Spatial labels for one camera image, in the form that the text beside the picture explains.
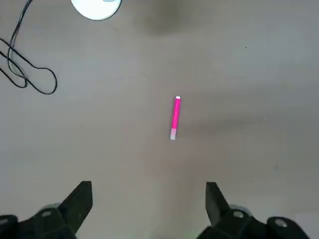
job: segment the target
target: cable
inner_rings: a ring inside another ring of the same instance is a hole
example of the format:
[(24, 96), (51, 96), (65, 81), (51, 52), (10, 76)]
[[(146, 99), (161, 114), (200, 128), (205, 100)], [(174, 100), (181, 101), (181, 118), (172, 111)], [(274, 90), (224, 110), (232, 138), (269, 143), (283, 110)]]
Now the cable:
[[(10, 39), (10, 42), (8, 43), (7, 41), (5, 41), (4, 39), (0, 38), (0, 41), (2, 41), (5, 45), (7, 45), (8, 47), (8, 51), (6, 54), (4, 54), (1, 50), (0, 50), (0, 55), (6, 59), (6, 62), (7, 62), (7, 65), (8, 65), (8, 68), (10, 69), (10, 71), (18, 76), (19, 78), (22, 78), (24, 80), (24, 85), (18, 85), (1, 67), (0, 67), (0, 71), (8, 78), (8, 80), (10, 80), (15, 86), (19, 87), (19, 88), (27, 88), (28, 87), (28, 84), (30, 84), (35, 90), (37, 90), (38, 92), (44, 94), (44, 95), (52, 95), (56, 89), (57, 89), (57, 86), (58, 86), (58, 81), (57, 81), (57, 77), (55, 75), (55, 73), (49, 69), (49, 68), (46, 68), (46, 67), (37, 67), (35, 65), (33, 65), (29, 60), (27, 60), (25, 57), (23, 57), (12, 45), (13, 45), (13, 42), (15, 41), (17, 35), (18, 35), (18, 32), (19, 32), (19, 29), (21, 27), (21, 23), (23, 21), (23, 18), (24, 18), (24, 15), (28, 9), (28, 7), (30, 6), (31, 2), (33, 0), (27, 0), (27, 3), (25, 4), (23, 10), (22, 10), (22, 13), (20, 15), (20, 18), (19, 18), (19, 21), (13, 31), (13, 34), (11, 36), (11, 39)], [(11, 57), (10, 58), (10, 53), (13, 52), (15, 53), (17, 56), (19, 56), (23, 61), (25, 61), (26, 63), (28, 63), (32, 68), (34, 69), (37, 69), (37, 70), (46, 70), (46, 71), (49, 71), (53, 78), (54, 78), (54, 88), (51, 92), (44, 92), (42, 90), (40, 90), (37, 86), (35, 86), (34, 83), (32, 83), (32, 81), (27, 77), (27, 75), (23, 72), (22, 70), (22, 67), (16, 62), (13, 60), (13, 58)], [(15, 68), (19, 71), (19, 73), (15, 72), (12, 68), (12, 65), (15, 66)]]

